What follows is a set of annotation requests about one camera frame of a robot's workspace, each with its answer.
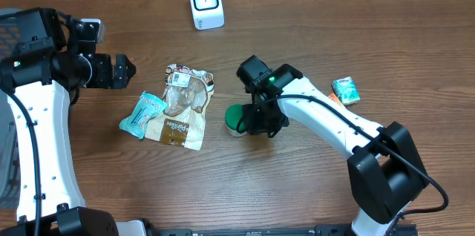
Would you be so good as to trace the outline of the green lid clear jar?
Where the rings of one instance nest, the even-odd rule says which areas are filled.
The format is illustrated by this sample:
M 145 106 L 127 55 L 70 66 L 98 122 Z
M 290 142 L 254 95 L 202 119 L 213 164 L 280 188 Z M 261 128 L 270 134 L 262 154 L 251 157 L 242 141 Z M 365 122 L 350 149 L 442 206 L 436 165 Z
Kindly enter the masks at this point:
M 231 105 L 225 113 L 226 130 L 233 137 L 242 137 L 246 134 L 244 123 L 238 125 L 239 120 L 243 117 L 243 105 Z

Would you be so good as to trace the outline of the mint green wipes pack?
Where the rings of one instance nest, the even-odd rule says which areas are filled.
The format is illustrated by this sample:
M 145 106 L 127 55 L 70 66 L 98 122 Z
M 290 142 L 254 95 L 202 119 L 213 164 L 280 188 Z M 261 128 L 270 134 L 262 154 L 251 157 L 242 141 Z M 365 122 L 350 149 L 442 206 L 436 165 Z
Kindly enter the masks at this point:
M 145 137 L 148 121 L 161 114 L 167 106 L 167 103 L 158 96 L 144 91 L 132 114 L 120 122 L 119 128 L 142 140 Z

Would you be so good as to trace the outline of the clear bag bread package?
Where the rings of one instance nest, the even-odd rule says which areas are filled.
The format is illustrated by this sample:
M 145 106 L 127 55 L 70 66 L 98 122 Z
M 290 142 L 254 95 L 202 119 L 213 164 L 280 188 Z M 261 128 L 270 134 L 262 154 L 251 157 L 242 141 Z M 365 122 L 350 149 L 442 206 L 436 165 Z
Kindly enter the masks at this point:
M 163 94 L 167 106 L 148 121 L 145 137 L 199 151 L 205 134 L 206 109 L 213 94 L 212 73 L 185 65 L 168 65 Z

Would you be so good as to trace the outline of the orange tissue pack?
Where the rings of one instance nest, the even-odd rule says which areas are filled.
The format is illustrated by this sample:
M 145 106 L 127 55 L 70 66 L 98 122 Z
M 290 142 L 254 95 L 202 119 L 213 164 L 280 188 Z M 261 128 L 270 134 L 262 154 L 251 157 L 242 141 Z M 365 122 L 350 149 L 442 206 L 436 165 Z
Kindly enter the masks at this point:
M 340 99 L 334 94 L 334 93 L 331 93 L 329 96 L 328 96 L 333 102 L 335 102 L 336 104 L 340 105 L 341 107 L 345 107 L 345 105 L 340 101 Z

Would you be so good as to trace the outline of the teal tissue pack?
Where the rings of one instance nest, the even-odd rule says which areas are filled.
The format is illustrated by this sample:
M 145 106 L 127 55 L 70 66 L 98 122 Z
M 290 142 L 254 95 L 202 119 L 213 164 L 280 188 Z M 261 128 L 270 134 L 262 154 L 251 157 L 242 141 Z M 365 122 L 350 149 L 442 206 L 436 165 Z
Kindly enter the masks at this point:
M 361 100 L 358 89 L 350 76 L 334 80 L 332 89 L 344 105 L 356 104 Z

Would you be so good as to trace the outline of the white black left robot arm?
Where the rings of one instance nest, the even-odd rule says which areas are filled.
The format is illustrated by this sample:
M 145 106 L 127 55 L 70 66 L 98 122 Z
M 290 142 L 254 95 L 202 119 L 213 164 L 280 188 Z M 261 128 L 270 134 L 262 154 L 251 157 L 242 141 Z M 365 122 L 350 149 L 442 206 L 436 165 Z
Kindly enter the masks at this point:
M 52 8 L 1 11 L 1 90 L 16 125 L 17 223 L 3 235 L 155 235 L 146 219 L 117 222 L 89 209 L 79 189 L 69 114 L 81 88 L 123 89 L 136 72 L 123 54 L 97 53 L 99 19 Z

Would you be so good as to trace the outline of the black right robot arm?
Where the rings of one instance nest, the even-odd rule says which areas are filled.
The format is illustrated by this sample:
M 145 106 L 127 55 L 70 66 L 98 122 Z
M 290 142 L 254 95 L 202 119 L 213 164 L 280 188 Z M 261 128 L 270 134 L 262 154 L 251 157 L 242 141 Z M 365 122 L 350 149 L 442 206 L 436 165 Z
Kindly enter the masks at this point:
M 273 70 L 256 56 L 240 64 L 238 79 L 251 94 L 235 131 L 274 137 L 293 119 L 305 125 L 345 160 L 360 210 L 344 235 L 397 235 L 407 206 L 427 187 L 427 172 L 409 131 L 384 127 L 340 106 L 302 72 L 284 64 Z

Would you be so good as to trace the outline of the white barcode scanner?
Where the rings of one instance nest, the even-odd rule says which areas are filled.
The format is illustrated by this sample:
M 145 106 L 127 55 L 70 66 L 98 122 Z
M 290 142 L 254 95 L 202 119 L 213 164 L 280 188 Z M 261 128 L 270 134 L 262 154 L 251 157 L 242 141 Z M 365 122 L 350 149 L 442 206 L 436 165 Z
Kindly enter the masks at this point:
M 194 26 L 197 30 L 219 28 L 225 24 L 222 0 L 190 0 Z

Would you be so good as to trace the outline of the dark grey mesh basket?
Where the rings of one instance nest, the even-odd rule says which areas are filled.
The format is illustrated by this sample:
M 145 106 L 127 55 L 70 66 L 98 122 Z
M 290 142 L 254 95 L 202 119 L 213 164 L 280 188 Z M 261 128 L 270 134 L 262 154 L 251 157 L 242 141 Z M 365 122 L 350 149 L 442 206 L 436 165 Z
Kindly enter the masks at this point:
M 19 39 L 14 17 L 4 16 L 19 9 L 1 9 L 1 60 L 9 57 Z M 19 204 L 19 151 L 15 121 L 8 104 L 8 95 L 1 91 L 1 209 L 15 209 Z

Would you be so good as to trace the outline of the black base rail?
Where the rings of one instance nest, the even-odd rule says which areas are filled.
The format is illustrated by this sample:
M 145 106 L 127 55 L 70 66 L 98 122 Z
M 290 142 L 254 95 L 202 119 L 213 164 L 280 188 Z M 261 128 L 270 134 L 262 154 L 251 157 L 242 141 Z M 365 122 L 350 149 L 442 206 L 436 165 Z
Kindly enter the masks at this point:
M 317 225 L 315 228 L 287 229 L 226 229 L 226 230 L 191 230 L 162 229 L 155 235 L 159 236 L 345 236 L 350 235 L 349 225 Z

